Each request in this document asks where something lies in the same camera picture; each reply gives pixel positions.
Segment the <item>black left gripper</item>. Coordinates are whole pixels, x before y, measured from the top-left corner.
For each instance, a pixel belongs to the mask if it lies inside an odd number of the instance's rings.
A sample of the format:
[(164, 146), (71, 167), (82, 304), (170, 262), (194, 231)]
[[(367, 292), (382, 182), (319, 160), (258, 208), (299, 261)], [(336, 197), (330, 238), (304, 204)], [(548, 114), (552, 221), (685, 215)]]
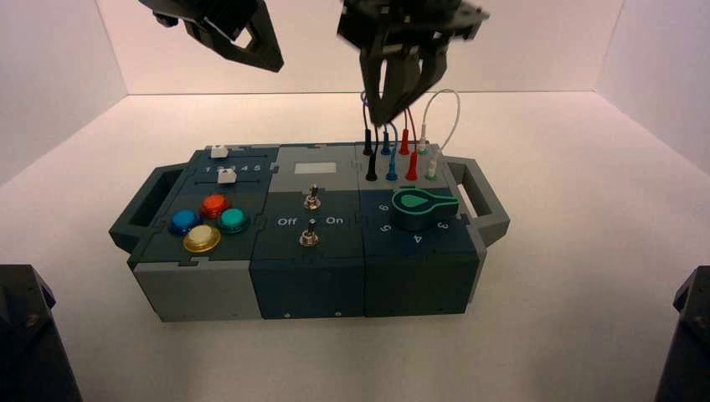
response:
[[(279, 72), (284, 65), (265, 1), (140, 0), (140, 3), (150, 8), (166, 28), (183, 20), (192, 38), (224, 59), (272, 72)], [(246, 25), (251, 40), (243, 48), (231, 39), (237, 39)]]

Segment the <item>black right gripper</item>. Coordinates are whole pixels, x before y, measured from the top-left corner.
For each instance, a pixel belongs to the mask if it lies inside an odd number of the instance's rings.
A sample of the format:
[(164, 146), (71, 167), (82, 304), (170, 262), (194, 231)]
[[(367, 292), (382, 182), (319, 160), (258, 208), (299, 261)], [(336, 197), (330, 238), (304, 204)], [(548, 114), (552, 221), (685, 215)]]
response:
[(489, 18), (470, 1), (345, 1), (337, 34), (361, 50), (372, 123), (392, 121), (439, 82), (448, 42), (475, 38)]

